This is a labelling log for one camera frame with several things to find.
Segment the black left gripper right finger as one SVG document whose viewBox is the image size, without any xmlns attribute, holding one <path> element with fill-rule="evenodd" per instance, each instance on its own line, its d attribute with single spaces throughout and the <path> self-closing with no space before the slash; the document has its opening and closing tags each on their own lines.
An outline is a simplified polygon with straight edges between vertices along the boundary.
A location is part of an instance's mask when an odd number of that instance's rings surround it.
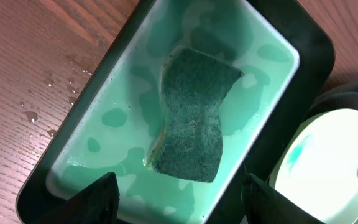
<svg viewBox="0 0 358 224">
<path fill-rule="evenodd" d="M 323 224 L 254 174 L 244 179 L 242 202 L 250 224 Z"/>
</svg>

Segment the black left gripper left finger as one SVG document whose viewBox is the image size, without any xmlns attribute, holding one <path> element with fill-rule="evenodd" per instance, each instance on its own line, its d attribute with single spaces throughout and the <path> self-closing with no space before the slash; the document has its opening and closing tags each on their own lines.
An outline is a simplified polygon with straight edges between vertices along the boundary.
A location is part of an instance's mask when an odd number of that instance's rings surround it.
<svg viewBox="0 0 358 224">
<path fill-rule="evenodd" d="M 40 218 L 41 224 L 116 224 L 119 207 L 116 175 L 108 172 L 60 207 Z"/>
</svg>

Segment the green scouring sponge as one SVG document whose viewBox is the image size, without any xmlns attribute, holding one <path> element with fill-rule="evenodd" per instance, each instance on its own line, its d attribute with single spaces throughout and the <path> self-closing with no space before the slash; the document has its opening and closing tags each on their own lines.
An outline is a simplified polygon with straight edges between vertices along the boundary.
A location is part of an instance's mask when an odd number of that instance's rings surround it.
<svg viewBox="0 0 358 224">
<path fill-rule="evenodd" d="M 163 128 L 147 165 L 171 177 L 212 182 L 223 153 L 219 109 L 242 76 L 213 56 L 178 46 L 162 72 Z"/>
</svg>

